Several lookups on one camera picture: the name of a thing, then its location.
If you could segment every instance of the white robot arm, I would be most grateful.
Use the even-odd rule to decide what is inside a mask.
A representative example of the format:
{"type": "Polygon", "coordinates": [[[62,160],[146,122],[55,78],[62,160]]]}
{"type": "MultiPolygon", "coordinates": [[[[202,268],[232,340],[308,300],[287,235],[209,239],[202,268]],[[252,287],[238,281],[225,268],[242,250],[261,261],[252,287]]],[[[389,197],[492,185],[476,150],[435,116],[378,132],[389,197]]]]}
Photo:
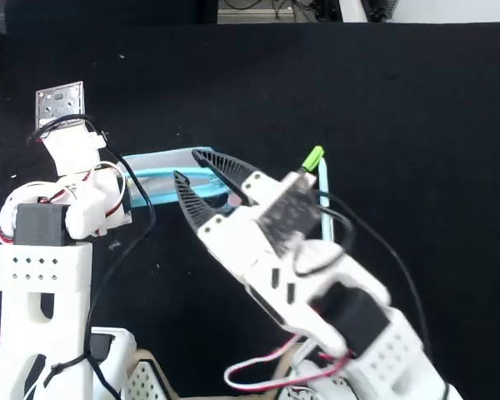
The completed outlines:
{"type": "Polygon", "coordinates": [[[193,155],[236,191],[242,206],[230,215],[216,212],[175,172],[182,210],[207,250],[283,329],[297,335],[293,341],[308,338],[292,360],[294,382],[307,383],[325,398],[342,398],[323,378],[337,370],[319,369],[306,359],[321,348],[331,360],[343,360],[340,374],[361,400],[460,399],[424,354],[407,319],[390,306],[387,289],[338,244],[305,239],[320,217],[313,175],[300,169],[279,182],[225,154],[193,155]]]}

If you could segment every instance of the green cap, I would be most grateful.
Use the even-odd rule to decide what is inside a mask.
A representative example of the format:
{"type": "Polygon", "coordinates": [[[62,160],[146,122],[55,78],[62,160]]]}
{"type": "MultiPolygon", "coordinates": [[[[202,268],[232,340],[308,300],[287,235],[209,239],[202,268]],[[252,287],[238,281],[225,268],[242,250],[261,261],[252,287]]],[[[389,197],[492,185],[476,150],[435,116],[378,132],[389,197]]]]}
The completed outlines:
{"type": "Polygon", "coordinates": [[[315,169],[318,165],[318,162],[324,155],[324,149],[322,146],[315,146],[313,150],[306,157],[304,162],[302,163],[302,167],[309,172],[315,169]]]}

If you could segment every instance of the gripper jaw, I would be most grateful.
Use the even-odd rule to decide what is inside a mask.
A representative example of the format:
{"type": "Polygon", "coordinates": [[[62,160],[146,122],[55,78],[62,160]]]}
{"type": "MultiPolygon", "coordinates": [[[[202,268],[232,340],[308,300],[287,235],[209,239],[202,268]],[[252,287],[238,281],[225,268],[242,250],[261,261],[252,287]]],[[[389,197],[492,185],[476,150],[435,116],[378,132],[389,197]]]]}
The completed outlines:
{"type": "Polygon", "coordinates": [[[232,189],[242,199],[242,205],[249,206],[254,203],[243,193],[241,186],[252,173],[258,170],[257,168],[221,152],[195,149],[192,150],[192,156],[200,167],[211,169],[219,179],[232,189]]]}
{"type": "Polygon", "coordinates": [[[183,215],[194,232],[217,214],[213,207],[191,189],[188,178],[179,171],[174,171],[174,187],[183,215]]]}

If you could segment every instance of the wire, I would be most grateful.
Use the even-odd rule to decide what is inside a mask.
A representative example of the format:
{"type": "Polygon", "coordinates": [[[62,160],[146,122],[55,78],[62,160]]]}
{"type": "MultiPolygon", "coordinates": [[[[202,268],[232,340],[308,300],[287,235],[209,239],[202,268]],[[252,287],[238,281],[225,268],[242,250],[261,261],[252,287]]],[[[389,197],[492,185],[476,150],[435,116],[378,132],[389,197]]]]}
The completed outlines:
{"type": "Polygon", "coordinates": [[[258,383],[235,383],[231,380],[230,376],[236,371],[240,371],[244,368],[247,368],[257,363],[269,363],[281,357],[289,348],[291,348],[298,341],[299,338],[300,335],[294,335],[278,350],[271,352],[267,356],[251,358],[247,361],[238,362],[237,364],[232,365],[231,367],[227,368],[226,371],[224,372],[224,382],[226,382],[226,384],[229,385],[230,387],[244,392],[261,392],[276,388],[284,388],[286,386],[304,384],[308,381],[317,378],[329,377],[330,375],[333,375],[334,373],[337,373],[338,371],[343,369],[344,366],[347,364],[348,360],[350,359],[350,353],[348,353],[345,357],[337,360],[331,367],[326,367],[321,371],[319,371],[318,373],[309,374],[303,377],[295,377],[295,378],[284,377],[280,379],[273,379],[271,381],[258,382],[258,383]]]}
{"type": "Polygon", "coordinates": [[[9,236],[6,236],[2,229],[0,229],[0,244],[13,244],[13,239],[9,236]]]}
{"type": "Polygon", "coordinates": [[[256,7],[260,2],[262,2],[263,0],[256,0],[255,2],[253,2],[252,4],[249,4],[247,6],[244,6],[244,7],[236,7],[234,6],[233,4],[231,4],[228,0],[224,0],[224,3],[230,7],[230,8],[233,8],[234,10],[239,10],[239,11],[244,11],[244,10],[249,10],[250,8],[253,8],[253,7],[256,7]]]}
{"type": "Polygon", "coordinates": [[[115,273],[117,272],[118,268],[123,264],[123,262],[128,258],[129,254],[132,252],[132,250],[139,244],[141,243],[147,236],[148,234],[153,230],[153,227],[156,224],[156,211],[153,207],[152,201],[150,200],[150,197],[148,196],[147,192],[144,190],[143,185],[139,182],[137,176],[133,172],[132,168],[129,166],[128,162],[117,152],[114,152],[110,147],[108,143],[108,138],[106,134],[101,130],[98,129],[94,123],[94,121],[85,114],[70,114],[70,115],[65,115],[60,118],[56,118],[53,121],[43,125],[39,129],[36,129],[34,132],[32,132],[27,140],[33,140],[33,139],[39,139],[42,138],[44,134],[49,134],[54,128],[57,128],[60,124],[66,121],[71,121],[71,120],[76,120],[80,119],[85,121],[86,125],[88,125],[94,132],[97,134],[100,134],[104,142],[106,143],[106,151],[111,155],[113,158],[118,160],[125,168],[127,173],[129,174],[130,178],[133,180],[133,183],[135,183],[135,186],[137,187],[137,190],[141,193],[142,198],[144,199],[145,203],[147,204],[148,207],[148,213],[149,213],[149,223],[145,227],[144,231],[139,234],[135,239],[133,239],[127,247],[124,248],[124,250],[120,253],[120,255],[113,261],[113,263],[107,268],[106,273],[102,276],[102,280],[100,285],[97,288],[97,291],[94,293],[92,296],[92,301],[91,301],[91,306],[89,308],[89,312],[87,314],[87,321],[86,321],[86,327],[85,327],[85,336],[83,339],[83,354],[79,357],[74,358],[73,360],[69,362],[64,362],[61,364],[54,365],[52,367],[52,370],[50,374],[45,379],[45,387],[46,385],[49,384],[50,380],[60,373],[63,369],[69,368],[73,365],[76,365],[80,363],[82,360],[87,359],[89,364],[91,364],[92,370],[94,373],[97,375],[98,380],[100,383],[112,394],[112,396],[115,399],[120,399],[120,396],[118,392],[108,383],[106,378],[103,376],[102,370],[98,366],[96,360],[93,358],[90,352],[90,342],[91,342],[91,325],[92,325],[92,319],[93,319],[93,312],[95,307],[98,304],[98,301],[100,297],[102,296],[103,290],[105,287],[108,285],[108,283],[111,281],[115,273]]]}
{"type": "Polygon", "coordinates": [[[276,19],[281,19],[280,18],[280,11],[282,10],[282,7],[285,5],[285,3],[287,2],[287,0],[283,0],[280,5],[278,6],[278,8],[274,7],[274,2],[277,1],[277,0],[271,0],[271,5],[272,5],[272,10],[274,10],[274,15],[276,16],[276,19]]]}
{"type": "Polygon", "coordinates": [[[114,169],[115,171],[117,171],[118,175],[122,179],[122,189],[120,191],[120,195],[118,196],[117,203],[113,207],[109,208],[108,211],[106,211],[106,218],[107,218],[110,215],[114,214],[120,208],[121,204],[123,203],[124,194],[126,193],[126,177],[124,176],[124,174],[120,170],[120,168],[116,164],[114,164],[113,162],[100,161],[100,162],[97,162],[94,165],[94,167],[91,168],[91,170],[87,173],[87,175],[85,175],[85,177],[83,177],[82,180],[84,182],[86,182],[89,179],[89,177],[91,177],[94,174],[95,169],[101,165],[107,165],[108,167],[114,169]]]}
{"type": "Polygon", "coordinates": [[[302,2],[299,2],[298,0],[292,0],[295,6],[297,6],[300,11],[302,12],[303,16],[307,19],[309,23],[312,23],[313,21],[311,18],[308,16],[306,11],[312,11],[311,8],[307,4],[303,4],[302,2]]]}
{"type": "Polygon", "coordinates": [[[411,292],[413,301],[415,303],[415,308],[417,309],[418,325],[420,327],[422,341],[424,342],[424,352],[426,353],[427,357],[431,359],[432,344],[430,342],[428,323],[426,321],[423,302],[418,292],[417,285],[413,281],[413,277],[411,276],[411,273],[409,272],[409,269],[406,266],[405,262],[400,258],[394,248],[382,237],[382,235],[380,235],[376,230],[368,225],[368,223],[366,223],[361,217],[359,217],[339,196],[328,192],[321,192],[319,190],[315,190],[314,192],[318,196],[328,197],[332,201],[340,205],[350,215],[350,217],[352,217],[359,225],[361,225],[373,238],[380,242],[396,260],[403,276],[406,278],[407,285],[409,286],[409,291],[411,292]]]}
{"type": "Polygon", "coordinates": [[[345,377],[340,377],[340,378],[348,386],[348,388],[350,389],[350,391],[352,392],[352,394],[354,395],[354,397],[356,398],[356,400],[360,400],[358,394],[356,393],[356,391],[353,390],[352,384],[345,377]]]}
{"type": "Polygon", "coordinates": [[[352,250],[353,244],[355,242],[355,237],[356,237],[356,229],[350,222],[348,218],[346,218],[344,215],[342,215],[340,212],[333,211],[327,207],[322,207],[322,206],[315,206],[321,213],[327,214],[333,219],[337,219],[343,226],[344,226],[344,239],[342,240],[341,243],[341,250],[337,255],[334,255],[331,259],[327,260],[323,264],[313,267],[309,271],[304,271],[300,272],[297,270],[297,260],[298,260],[298,255],[302,249],[302,243],[300,243],[300,246],[297,247],[294,253],[294,257],[292,258],[292,271],[294,274],[299,277],[299,278],[307,278],[310,277],[311,275],[314,275],[315,273],[321,273],[323,271],[326,271],[328,268],[333,267],[335,264],[337,264],[341,258],[343,258],[345,255],[350,253],[352,250]]]}

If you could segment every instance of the black background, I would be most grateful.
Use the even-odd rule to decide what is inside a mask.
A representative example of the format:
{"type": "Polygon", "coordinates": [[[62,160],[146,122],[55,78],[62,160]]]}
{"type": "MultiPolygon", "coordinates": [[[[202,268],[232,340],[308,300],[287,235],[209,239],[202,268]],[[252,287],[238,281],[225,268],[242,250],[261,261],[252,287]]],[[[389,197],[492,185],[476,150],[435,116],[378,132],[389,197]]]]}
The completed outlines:
{"type": "MultiPolygon", "coordinates": [[[[322,144],[331,190],[412,269],[439,372],[464,398],[500,398],[500,25],[0,37],[0,207],[21,183],[55,178],[44,148],[24,141],[34,92],[77,80],[122,153],[212,146],[281,178],[322,144]]],[[[155,234],[95,323],[131,330],[180,395],[230,393],[223,369],[286,335],[207,255],[176,205],[157,213],[155,234]]],[[[118,251],[108,245],[125,243],[144,216],[96,241],[95,286],[118,251]]],[[[385,251],[362,234],[354,256],[415,323],[385,251]]]]}

